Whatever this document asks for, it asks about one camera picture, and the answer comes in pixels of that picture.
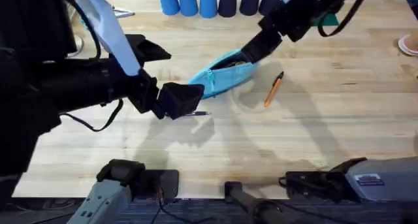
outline wooden tabletop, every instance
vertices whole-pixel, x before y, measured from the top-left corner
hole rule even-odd
[[[159,0],[109,2],[136,12],[119,19],[126,33],[141,33],[172,54],[171,60],[146,64],[159,85],[185,82],[260,30],[260,15],[207,20],[165,16]],[[396,47],[417,29],[405,0],[366,0],[335,37],[322,38],[313,28],[298,43],[284,38],[250,81],[201,101],[198,109],[211,116],[158,120],[125,101],[115,122],[100,133],[62,118],[62,125],[40,137],[14,196],[85,197],[109,160],[131,159],[147,168],[179,170],[179,197],[221,198],[223,183],[237,180],[257,196],[285,198],[277,181],[289,170],[328,170],[354,157],[417,155],[418,59]],[[78,18],[74,32],[86,42],[79,57],[93,56]],[[264,108],[281,71],[283,83]],[[115,105],[74,115],[99,127]]]

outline zipper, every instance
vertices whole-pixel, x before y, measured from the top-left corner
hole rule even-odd
[[[210,83],[210,87],[212,88],[211,91],[215,90],[215,76],[211,69],[207,71],[207,77]]]

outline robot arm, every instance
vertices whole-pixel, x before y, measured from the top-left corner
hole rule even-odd
[[[290,0],[278,1],[276,7],[260,22],[261,31],[249,41],[242,51],[252,63],[270,55],[282,42],[281,37],[288,36],[293,42],[300,40],[311,28],[312,22],[324,18],[326,14],[337,13],[345,0]],[[323,31],[323,19],[320,19],[318,31],[323,37],[338,34],[351,20],[364,0],[357,0],[346,18],[331,34]]]

